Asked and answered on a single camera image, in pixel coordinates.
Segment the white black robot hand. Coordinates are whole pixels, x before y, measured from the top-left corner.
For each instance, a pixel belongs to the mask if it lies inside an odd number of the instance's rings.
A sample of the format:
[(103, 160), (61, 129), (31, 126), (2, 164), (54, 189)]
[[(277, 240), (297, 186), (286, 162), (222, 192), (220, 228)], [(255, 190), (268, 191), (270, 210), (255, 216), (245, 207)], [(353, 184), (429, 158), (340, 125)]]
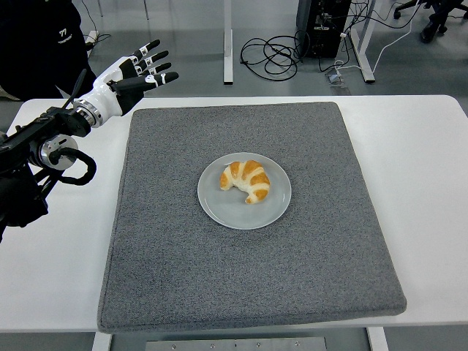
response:
[(146, 91), (178, 79), (178, 73), (169, 70), (171, 63), (159, 62), (168, 55), (166, 50), (151, 54), (159, 44), (156, 39), (119, 58), (96, 78), (90, 92), (74, 101), (74, 109), (83, 111), (92, 127), (100, 127), (111, 117), (127, 114)]

